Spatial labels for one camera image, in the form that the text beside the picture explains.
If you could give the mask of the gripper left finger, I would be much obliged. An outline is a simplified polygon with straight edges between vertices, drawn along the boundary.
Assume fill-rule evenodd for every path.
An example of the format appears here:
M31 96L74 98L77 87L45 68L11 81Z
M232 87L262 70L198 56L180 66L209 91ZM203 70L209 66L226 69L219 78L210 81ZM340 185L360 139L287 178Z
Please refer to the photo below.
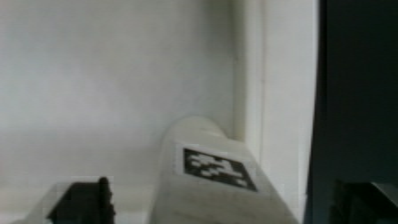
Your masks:
M97 182L58 184L24 224L116 224L116 209L109 178Z

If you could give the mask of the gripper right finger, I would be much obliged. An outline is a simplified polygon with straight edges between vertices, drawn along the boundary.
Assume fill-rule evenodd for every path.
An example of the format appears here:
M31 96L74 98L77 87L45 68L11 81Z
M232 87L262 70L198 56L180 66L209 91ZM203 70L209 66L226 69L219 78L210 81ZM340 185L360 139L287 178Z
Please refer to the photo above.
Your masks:
M336 182L335 224L398 224L397 185Z

